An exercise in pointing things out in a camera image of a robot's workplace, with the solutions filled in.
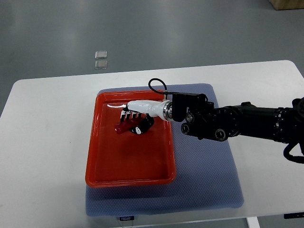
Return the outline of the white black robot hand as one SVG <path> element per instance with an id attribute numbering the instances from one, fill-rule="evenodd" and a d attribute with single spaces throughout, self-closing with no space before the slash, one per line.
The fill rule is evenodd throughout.
<path id="1" fill-rule="evenodd" d="M 160 117 L 164 121 L 171 121 L 171 100 L 135 100 L 129 101 L 121 111 L 120 122 L 132 118 L 133 126 L 130 132 L 134 134 L 146 133 L 153 125 L 154 118 Z"/>

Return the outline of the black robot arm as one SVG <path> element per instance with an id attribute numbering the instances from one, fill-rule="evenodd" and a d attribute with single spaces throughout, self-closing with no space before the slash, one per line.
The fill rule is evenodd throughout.
<path id="1" fill-rule="evenodd" d="M 296 98 L 292 107 L 262 108 L 243 102 L 236 106 L 215 108 L 205 94 L 171 93 L 171 99 L 162 102 L 152 100 L 130 101 L 122 109 L 120 123 L 115 131 L 122 134 L 147 132 L 154 118 L 181 122 L 184 135 L 218 142 L 229 137 L 244 135 L 285 143 L 283 156 L 302 164 L 304 157 L 292 155 L 299 145 L 304 148 L 304 100 Z"/>

